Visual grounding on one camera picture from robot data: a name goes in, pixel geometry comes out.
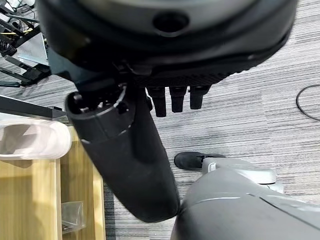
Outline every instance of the gray carpet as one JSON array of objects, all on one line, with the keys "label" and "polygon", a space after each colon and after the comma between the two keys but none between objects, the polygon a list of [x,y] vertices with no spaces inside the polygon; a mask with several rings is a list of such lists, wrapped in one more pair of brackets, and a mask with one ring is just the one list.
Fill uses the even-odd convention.
[{"label": "gray carpet", "polygon": [[[14,81],[1,73],[0,79]],[[298,92],[312,84],[320,84],[320,0],[301,0],[288,44],[270,60],[212,86],[201,110],[190,110],[186,96],[183,113],[171,113],[168,105],[166,118],[154,117],[181,196],[200,174],[177,169],[173,158],[182,151],[199,151],[273,168],[288,195],[320,204],[320,122],[302,115],[295,103]],[[28,88],[1,87],[0,94],[61,107],[74,89],[53,76]],[[318,117],[319,93],[314,88],[301,96],[301,105]],[[174,219],[142,223],[109,192],[105,209],[108,240],[170,238]]]}]

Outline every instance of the white container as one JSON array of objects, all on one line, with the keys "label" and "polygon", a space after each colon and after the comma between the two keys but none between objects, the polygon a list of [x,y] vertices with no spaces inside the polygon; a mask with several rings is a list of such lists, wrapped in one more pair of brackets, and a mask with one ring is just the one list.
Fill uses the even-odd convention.
[{"label": "white container", "polygon": [[13,118],[0,121],[0,160],[58,159],[72,143],[60,122]]}]

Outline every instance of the person's foot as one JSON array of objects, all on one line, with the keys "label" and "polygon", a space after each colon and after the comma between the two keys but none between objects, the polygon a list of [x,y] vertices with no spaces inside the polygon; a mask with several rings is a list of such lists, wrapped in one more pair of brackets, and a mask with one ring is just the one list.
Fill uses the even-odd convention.
[{"label": "person's foot", "polygon": [[174,157],[177,168],[190,171],[201,171],[202,162],[205,158],[225,158],[221,154],[204,154],[197,151],[184,151]]}]

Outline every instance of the wooden table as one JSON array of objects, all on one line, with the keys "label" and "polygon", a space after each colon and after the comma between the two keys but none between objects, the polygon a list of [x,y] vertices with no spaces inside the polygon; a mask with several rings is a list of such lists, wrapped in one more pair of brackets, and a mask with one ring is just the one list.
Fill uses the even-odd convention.
[{"label": "wooden table", "polygon": [[[105,240],[103,180],[73,127],[55,160],[0,161],[0,240]],[[61,204],[83,201],[86,227],[62,235]]]}]

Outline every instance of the small plastic bag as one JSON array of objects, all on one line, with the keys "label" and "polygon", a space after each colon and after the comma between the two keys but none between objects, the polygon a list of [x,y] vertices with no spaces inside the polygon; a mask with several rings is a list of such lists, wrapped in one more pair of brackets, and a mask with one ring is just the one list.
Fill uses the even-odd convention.
[{"label": "small plastic bag", "polygon": [[86,227],[84,216],[84,203],[70,201],[61,204],[62,234],[79,231]]}]

